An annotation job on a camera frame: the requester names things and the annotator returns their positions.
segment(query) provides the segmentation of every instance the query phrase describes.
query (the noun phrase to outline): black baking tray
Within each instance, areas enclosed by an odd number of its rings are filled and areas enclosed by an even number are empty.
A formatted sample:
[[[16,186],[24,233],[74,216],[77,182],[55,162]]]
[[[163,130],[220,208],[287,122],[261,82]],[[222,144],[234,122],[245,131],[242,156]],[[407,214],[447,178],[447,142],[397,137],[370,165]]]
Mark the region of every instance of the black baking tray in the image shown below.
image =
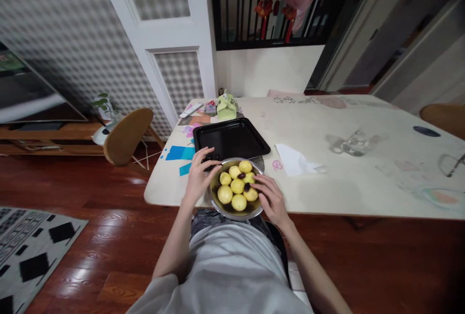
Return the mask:
[[[270,146],[247,118],[196,127],[193,135],[196,152],[204,147],[215,147],[206,159],[252,159],[271,152]]]

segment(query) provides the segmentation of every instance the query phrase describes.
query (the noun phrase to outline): tv stand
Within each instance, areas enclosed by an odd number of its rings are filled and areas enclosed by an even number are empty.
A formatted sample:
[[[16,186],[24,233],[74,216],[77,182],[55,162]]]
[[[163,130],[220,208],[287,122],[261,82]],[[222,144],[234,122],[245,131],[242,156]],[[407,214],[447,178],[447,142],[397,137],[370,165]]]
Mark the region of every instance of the tv stand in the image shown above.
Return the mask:
[[[49,130],[12,130],[11,125],[3,125],[0,126],[0,154],[103,156],[103,147],[92,140],[101,126],[96,118]]]
[[[19,131],[57,131],[65,122],[39,122],[39,123],[18,123],[10,126],[9,130]]]

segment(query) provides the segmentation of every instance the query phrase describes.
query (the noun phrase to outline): paper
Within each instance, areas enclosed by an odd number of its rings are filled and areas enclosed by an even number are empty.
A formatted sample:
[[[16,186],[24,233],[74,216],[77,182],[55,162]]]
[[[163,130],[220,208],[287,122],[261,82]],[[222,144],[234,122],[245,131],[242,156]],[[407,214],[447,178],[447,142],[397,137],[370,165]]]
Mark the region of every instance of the paper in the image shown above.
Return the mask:
[[[195,148],[172,146],[165,160],[192,160]]]
[[[288,176],[326,172],[326,167],[324,165],[307,161],[301,152],[285,144],[277,144],[276,149],[278,150],[281,162]]]
[[[188,163],[187,165],[181,166],[181,167],[179,168],[179,175],[180,175],[180,176],[184,176],[184,175],[188,174],[191,165],[192,165],[192,163]]]

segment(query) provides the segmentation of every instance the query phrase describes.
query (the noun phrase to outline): white table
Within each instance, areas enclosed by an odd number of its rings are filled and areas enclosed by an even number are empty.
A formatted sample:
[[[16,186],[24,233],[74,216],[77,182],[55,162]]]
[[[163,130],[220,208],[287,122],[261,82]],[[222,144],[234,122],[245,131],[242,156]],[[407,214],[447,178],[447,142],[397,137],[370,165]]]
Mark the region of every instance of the white table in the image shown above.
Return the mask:
[[[208,101],[195,99],[191,104]],[[461,195],[465,190],[465,165],[460,165],[451,178],[441,172],[452,168],[453,157],[465,153],[465,141],[370,95],[236,101],[271,147],[271,153],[263,157],[265,174],[281,187],[289,211],[465,219],[465,194]],[[332,143],[348,138],[359,126],[376,128],[389,138],[364,157],[336,153],[338,149]],[[433,129],[441,137],[422,135],[413,126]],[[183,133],[185,130],[186,125],[177,125],[168,139],[163,158],[158,160],[145,189],[147,203],[180,204],[187,175],[180,176],[179,168],[189,161],[165,159],[174,145],[193,147],[189,145],[191,138]],[[273,166],[275,160],[280,161],[277,143],[325,165],[327,173],[288,177],[284,169]],[[446,197],[447,203],[433,203],[428,199],[432,192],[447,193],[437,188],[456,191],[452,196],[457,202],[451,203]],[[211,206],[208,197],[201,199],[198,206]]]

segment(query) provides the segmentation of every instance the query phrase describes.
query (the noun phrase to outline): dark pants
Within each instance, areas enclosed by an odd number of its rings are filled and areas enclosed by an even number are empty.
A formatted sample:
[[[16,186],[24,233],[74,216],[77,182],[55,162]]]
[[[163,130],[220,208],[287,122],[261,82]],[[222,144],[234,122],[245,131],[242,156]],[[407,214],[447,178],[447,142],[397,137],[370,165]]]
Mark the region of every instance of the dark pants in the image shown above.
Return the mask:
[[[275,246],[276,251],[279,253],[279,256],[281,257],[281,251],[278,247],[278,243],[276,240],[273,238],[268,226],[266,225],[265,221],[261,216],[254,217],[250,220],[245,220],[245,221],[233,221],[230,220],[227,217],[224,217],[222,214],[215,210],[210,210],[210,209],[198,209],[197,213],[195,214],[194,220],[192,221],[192,225],[190,227],[190,238],[200,232],[203,228],[210,227],[210,226],[215,226],[220,223],[224,222],[239,222],[239,223],[244,223],[248,224],[255,229],[259,230],[265,236],[271,241],[271,243]]]

